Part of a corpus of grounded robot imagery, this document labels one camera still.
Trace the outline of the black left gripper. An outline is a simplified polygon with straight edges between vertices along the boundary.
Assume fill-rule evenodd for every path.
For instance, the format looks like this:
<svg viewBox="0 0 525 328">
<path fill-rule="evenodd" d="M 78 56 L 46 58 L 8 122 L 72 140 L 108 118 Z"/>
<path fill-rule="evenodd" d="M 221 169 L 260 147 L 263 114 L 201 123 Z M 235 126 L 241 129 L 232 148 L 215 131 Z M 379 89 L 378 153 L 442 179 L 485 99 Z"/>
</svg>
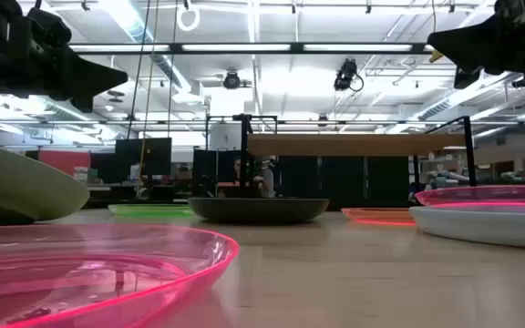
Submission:
<svg viewBox="0 0 525 328">
<path fill-rule="evenodd" d="M 39 6 L 15 17 L 6 46 L 11 88 L 17 92 L 72 97 L 83 113 L 93 111 L 93 96 L 129 80 L 124 71 L 83 59 L 67 43 L 72 33 L 63 20 Z"/>
</svg>

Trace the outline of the sage green round plate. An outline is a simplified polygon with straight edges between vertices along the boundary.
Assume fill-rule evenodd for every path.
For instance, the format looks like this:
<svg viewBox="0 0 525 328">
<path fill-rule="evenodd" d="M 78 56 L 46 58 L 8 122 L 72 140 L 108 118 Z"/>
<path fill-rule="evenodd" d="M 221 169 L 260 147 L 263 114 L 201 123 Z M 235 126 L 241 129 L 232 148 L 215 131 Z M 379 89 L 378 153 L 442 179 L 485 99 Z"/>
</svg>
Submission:
<svg viewBox="0 0 525 328">
<path fill-rule="evenodd" d="M 0 224 L 63 218 L 88 199 L 87 186 L 65 172 L 0 149 Z"/>
</svg>

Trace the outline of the green translucent plastic plate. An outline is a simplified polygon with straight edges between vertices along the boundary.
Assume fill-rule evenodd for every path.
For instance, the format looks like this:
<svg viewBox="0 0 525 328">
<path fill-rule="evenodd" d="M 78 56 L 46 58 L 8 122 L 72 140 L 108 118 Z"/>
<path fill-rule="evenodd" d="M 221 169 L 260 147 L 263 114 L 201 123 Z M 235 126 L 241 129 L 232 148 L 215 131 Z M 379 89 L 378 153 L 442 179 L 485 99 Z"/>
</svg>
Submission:
<svg viewBox="0 0 525 328">
<path fill-rule="evenodd" d="M 131 217 L 191 217 L 193 210 L 187 205 L 175 204 L 112 204 L 108 209 L 115 215 Z"/>
</svg>

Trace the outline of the pink translucent plastic plate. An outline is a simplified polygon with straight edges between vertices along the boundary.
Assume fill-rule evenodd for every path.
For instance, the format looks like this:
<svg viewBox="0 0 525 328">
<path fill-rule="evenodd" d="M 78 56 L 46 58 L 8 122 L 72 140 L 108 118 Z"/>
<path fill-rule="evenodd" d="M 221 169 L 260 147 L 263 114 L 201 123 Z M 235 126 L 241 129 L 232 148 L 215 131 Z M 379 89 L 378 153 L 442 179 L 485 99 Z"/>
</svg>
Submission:
<svg viewBox="0 0 525 328">
<path fill-rule="evenodd" d="M 416 194 L 424 206 L 525 205 L 525 185 L 487 185 L 425 190 Z"/>
<path fill-rule="evenodd" d="M 0 328 L 150 328 L 238 253 L 226 235 L 175 225 L 0 226 Z"/>
</svg>

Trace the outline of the light blue round plate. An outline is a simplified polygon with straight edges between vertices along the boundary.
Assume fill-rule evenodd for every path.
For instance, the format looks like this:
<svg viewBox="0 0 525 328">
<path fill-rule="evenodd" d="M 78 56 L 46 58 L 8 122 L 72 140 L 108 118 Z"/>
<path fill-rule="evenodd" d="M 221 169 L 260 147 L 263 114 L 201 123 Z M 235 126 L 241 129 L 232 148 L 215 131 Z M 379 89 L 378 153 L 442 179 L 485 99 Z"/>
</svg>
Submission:
<svg viewBox="0 0 525 328">
<path fill-rule="evenodd" d="M 525 202 L 449 203 L 409 212 L 428 234 L 525 248 Z"/>
</svg>

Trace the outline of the orange translucent plastic plate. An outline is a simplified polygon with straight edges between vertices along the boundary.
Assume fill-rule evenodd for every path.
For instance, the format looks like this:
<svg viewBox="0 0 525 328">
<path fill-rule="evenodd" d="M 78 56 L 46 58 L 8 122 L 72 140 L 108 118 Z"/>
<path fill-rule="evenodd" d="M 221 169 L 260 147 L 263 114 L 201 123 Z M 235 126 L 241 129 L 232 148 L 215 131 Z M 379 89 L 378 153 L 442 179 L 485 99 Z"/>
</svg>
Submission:
<svg viewBox="0 0 525 328">
<path fill-rule="evenodd" d="M 408 208 L 343 208 L 341 212 L 356 223 L 382 226 L 415 226 Z"/>
</svg>

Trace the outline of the black round plate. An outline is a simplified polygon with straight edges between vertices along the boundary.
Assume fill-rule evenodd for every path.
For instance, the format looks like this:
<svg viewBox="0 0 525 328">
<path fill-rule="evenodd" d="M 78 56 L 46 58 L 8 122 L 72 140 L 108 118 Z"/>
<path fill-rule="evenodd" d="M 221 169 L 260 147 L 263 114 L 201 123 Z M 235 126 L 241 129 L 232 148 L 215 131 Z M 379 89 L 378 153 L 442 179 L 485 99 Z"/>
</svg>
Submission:
<svg viewBox="0 0 525 328">
<path fill-rule="evenodd" d="M 322 215 L 329 199 L 189 198 L 195 214 L 218 223 L 291 224 Z"/>
</svg>

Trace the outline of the wooden shelf with black legs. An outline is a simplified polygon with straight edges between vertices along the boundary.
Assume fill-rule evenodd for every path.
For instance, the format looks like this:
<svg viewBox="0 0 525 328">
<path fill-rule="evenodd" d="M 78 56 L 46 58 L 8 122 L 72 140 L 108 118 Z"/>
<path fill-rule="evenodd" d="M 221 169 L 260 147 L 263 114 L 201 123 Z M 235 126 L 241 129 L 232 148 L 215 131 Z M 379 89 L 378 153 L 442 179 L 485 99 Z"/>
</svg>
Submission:
<svg viewBox="0 0 525 328">
<path fill-rule="evenodd" d="M 246 188 L 247 166 L 254 159 L 270 156 L 304 157 L 409 157 L 414 168 L 429 153 L 455 147 L 466 152 L 468 164 L 474 162 L 474 146 L 469 117 L 459 117 L 424 134 L 318 135 L 254 134 L 252 116 L 237 115 L 241 122 L 241 188 Z"/>
</svg>

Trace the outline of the red partition panel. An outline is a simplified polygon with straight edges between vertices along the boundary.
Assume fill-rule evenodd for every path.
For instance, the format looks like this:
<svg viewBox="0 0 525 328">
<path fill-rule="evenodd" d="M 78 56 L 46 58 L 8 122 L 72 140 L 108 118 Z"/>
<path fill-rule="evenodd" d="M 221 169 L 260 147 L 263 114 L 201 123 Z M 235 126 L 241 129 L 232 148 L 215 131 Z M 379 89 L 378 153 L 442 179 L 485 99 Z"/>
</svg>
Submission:
<svg viewBox="0 0 525 328">
<path fill-rule="evenodd" d="M 88 169 L 91 162 L 88 152 L 60 150 L 40 150 L 38 152 L 38 160 L 70 176 L 75 174 L 76 168 Z"/>
</svg>

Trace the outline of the black monitor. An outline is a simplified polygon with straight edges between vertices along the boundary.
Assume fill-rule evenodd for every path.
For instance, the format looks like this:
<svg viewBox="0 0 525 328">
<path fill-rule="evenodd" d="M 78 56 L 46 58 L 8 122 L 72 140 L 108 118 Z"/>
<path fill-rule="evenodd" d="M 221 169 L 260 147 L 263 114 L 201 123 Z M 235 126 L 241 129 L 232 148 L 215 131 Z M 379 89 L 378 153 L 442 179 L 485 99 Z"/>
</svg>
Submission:
<svg viewBox="0 0 525 328">
<path fill-rule="evenodd" d="M 115 145 L 118 172 L 124 179 L 130 168 L 140 164 L 142 175 L 170 174 L 171 138 L 133 138 L 117 140 Z"/>
</svg>

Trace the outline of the white background panel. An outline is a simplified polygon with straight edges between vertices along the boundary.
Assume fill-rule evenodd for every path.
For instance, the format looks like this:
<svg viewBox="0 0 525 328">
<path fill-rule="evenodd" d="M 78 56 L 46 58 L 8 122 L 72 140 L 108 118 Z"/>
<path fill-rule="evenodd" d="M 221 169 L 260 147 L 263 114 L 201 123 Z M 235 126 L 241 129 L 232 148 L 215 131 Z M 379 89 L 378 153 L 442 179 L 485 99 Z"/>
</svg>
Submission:
<svg viewBox="0 0 525 328">
<path fill-rule="evenodd" d="M 242 125 L 216 123 L 209 128 L 209 149 L 240 150 L 242 145 Z"/>
</svg>

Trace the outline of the black cabinet panels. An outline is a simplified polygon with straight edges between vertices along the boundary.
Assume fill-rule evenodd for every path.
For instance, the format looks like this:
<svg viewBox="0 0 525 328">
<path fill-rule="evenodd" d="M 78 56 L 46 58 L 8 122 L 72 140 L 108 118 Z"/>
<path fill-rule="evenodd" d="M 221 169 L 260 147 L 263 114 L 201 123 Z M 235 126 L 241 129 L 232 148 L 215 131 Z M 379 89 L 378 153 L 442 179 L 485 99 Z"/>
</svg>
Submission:
<svg viewBox="0 0 525 328">
<path fill-rule="evenodd" d="M 330 210 L 405 207 L 407 157 L 281 157 L 278 192 L 288 198 L 328 199 Z"/>
</svg>

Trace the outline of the person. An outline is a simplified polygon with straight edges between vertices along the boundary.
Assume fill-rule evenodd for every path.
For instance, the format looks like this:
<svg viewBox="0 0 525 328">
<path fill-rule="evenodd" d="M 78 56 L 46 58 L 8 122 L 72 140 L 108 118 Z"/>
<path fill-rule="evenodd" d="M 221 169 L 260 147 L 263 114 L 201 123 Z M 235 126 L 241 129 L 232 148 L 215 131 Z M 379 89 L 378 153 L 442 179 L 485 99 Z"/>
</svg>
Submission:
<svg viewBox="0 0 525 328">
<path fill-rule="evenodd" d="M 238 186 L 240 191 L 241 183 L 241 168 L 242 160 L 241 157 L 234 158 L 233 171 L 234 181 L 233 183 Z M 252 164 L 254 173 L 252 175 L 252 188 L 251 194 L 257 198 L 272 198 L 274 197 L 274 164 L 270 158 L 262 159 L 261 161 L 255 160 Z"/>
</svg>

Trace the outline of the black metal table frame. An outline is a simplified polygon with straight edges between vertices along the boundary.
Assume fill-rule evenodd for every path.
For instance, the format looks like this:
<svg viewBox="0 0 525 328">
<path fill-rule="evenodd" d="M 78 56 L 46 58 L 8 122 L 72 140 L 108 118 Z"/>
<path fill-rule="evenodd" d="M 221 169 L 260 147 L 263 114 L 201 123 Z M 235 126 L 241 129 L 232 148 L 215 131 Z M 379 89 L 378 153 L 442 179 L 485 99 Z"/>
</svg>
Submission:
<svg viewBox="0 0 525 328">
<path fill-rule="evenodd" d="M 186 199 L 181 200 L 114 200 L 114 199 L 89 199 L 82 207 L 83 210 L 107 209 L 109 205 L 163 205 L 163 206 L 189 206 Z"/>
</svg>

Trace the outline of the black background frame stand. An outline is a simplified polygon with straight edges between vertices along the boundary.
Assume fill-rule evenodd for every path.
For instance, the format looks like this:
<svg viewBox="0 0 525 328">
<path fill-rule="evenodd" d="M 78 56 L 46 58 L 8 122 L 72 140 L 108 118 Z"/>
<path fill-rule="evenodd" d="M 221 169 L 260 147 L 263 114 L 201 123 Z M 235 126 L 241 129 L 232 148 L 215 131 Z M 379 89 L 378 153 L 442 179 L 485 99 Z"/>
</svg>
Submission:
<svg viewBox="0 0 525 328">
<path fill-rule="evenodd" d="M 238 198 L 248 198 L 252 197 L 251 188 L 252 188 L 252 175 L 254 169 L 252 169 L 252 164 L 254 162 L 254 156 L 251 155 L 248 151 L 248 139 L 249 136 L 253 133 L 252 121 L 256 123 L 266 124 L 267 120 L 271 120 L 274 123 L 273 133 L 277 133 L 278 129 L 278 118 L 276 116 L 253 116 L 251 114 L 236 114 L 231 116 L 206 116 L 205 121 L 205 149 L 210 151 L 208 141 L 209 141 L 209 128 L 211 125 L 216 123 L 230 123 L 230 124 L 241 124 L 242 125 L 242 145 L 240 150 L 211 150 L 216 152 L 216 156 L 219 156 L 221 152 L 234 152 L 238 154 L 238 157 L 241 157 L 242 168 L 241 168 L 241 183 L 240 191 L 236 191 L 235 195 Z M 236 186 L 233 182 L 221 181 L 219 178 L 216 178 L 217 188 L 235 188 Z"/>
</svg>

